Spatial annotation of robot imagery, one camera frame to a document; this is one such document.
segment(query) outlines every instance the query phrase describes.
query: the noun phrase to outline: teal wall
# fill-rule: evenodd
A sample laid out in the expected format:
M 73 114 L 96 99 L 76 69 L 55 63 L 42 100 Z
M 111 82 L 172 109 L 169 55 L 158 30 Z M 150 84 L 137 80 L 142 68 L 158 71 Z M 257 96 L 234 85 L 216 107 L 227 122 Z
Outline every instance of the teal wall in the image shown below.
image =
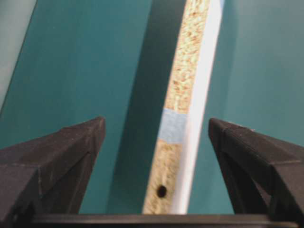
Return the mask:
M 0 114 L 0 148 L 97 115 L 82 212 L 105 212 L 151 0 L 38 0 Z
M 0 111 L 36 0 L 0 1 Z
M 231 213 L 207 136 L 212 116 L 304 145 L 304 1 L 226 0 L 190 213 Z

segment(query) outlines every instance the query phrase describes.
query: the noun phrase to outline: blue painter's tape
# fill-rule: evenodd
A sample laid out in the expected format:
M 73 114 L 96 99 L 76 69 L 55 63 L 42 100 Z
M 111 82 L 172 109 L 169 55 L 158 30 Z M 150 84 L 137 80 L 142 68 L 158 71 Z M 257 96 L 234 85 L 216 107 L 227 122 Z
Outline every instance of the blue painter's tape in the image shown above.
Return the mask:
M 181 144 L 186 127 L 187 114 L 164 108 L 158 138 L 170 144 Z

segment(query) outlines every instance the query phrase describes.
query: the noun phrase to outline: gray-green wall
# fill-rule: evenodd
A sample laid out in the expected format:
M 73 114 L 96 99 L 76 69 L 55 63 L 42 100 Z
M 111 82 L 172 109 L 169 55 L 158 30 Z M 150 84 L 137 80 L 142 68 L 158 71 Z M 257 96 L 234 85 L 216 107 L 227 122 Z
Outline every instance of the gray-green wall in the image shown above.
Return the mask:
M 304 1 L 226 0 L 190 213 L 231 213 L 207 129 L 212 116 L 304 145 Z

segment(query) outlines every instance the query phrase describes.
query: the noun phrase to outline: particleboard strip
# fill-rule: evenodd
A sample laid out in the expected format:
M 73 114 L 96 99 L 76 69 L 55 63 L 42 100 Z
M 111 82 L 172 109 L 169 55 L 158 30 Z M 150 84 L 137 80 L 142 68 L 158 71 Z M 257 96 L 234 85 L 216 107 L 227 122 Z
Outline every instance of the particleboard strip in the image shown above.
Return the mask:
M 182 139 L 210 0 L 187 0 L 172 65 L 143 212 L 171 210 Z

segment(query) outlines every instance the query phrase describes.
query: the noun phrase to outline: drilled hole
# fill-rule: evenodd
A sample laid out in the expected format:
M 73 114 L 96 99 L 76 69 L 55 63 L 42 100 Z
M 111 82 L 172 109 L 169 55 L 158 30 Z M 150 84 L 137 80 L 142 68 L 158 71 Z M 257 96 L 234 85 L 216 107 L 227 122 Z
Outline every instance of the drilled hole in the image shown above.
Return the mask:
M 167 188 L 163 185 L 159 186 L 157 189 L 157 196 L 159 198 L 164 198 L 167 194 Z

